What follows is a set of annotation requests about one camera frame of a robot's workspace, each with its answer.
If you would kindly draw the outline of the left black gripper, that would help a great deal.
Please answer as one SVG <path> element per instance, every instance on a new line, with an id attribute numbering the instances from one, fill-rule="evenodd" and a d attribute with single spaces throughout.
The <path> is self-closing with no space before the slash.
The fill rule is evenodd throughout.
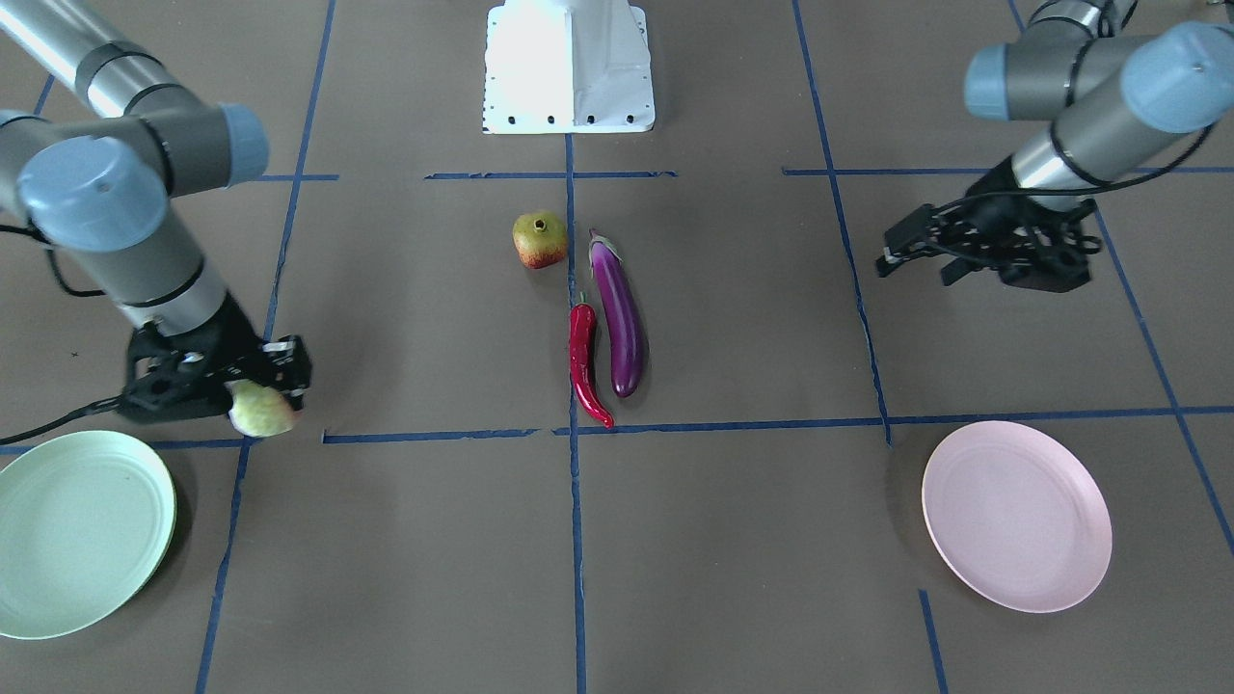
<path id="1" fill-rule="evenodd" d="M 1083 226 L 1095 209 L 1095 203 L 1083 200 L 1060 211 L 1000 180 L 980 180 L 961 200 L 940 210 L 923 203 L 891 225 L 875 272 L 887 278 L 907 262 L 946 254 L 951 261 L 940 268 L 940 280 L 953 286 L 975 272 L 1000 270 L 1022 228 Z"/>

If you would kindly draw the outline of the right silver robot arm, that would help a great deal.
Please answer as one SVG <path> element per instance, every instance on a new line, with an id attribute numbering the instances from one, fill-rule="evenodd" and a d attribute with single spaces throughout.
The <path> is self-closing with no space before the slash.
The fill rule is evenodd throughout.
<path id="1" fill-rule="evenodd" d="M 232 412 L 244 387 L 299 412 L 304 340 L 255 333 L 173 210 L 175 198 L 264 175 L 269 142 L 241 104 L 210 104 L 83 1 L 5 1 L 4 35 L 96 114 L 2 114 L 2 207 L 69 254 L 133 325 L 118 395 L 81 414 L 155 424 Z"/>

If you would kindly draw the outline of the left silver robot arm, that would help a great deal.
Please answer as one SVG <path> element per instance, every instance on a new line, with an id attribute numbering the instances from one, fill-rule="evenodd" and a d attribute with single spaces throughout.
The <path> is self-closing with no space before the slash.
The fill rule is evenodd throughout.
<path id="1" fill-rule="evenodd" d="M 1187 136 L 1202 142 L 1232 109 L 1229 23 L 1187 21 L 1127 35 L 1133 1 L 1045 1 L 1019 40 L 967 65 L 969 114 L 1040 121 L 961 198 L 922 205 L 887 228 L 875 263 L 946 256 L 944 285 L 992 270 L 1004 285 L 1067 293 L 1102 243 L 1083 232 L 1097 195 L 1139 184 L 1137 167 Z"/>

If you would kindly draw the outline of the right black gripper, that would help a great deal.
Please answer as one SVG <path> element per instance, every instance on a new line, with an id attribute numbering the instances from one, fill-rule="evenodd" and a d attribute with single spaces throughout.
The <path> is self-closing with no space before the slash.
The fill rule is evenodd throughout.
<path id="1" fill-rule="evenodd" d="M 271 387 L 292 410 L 304 409 L 313 363 L 300 335 L 263 341 L 234 299 L 189 333 L 160 325 L 136 328 L 126 349 L 126 420 L 184 421 L 227 414 L 228 384 Z"/>

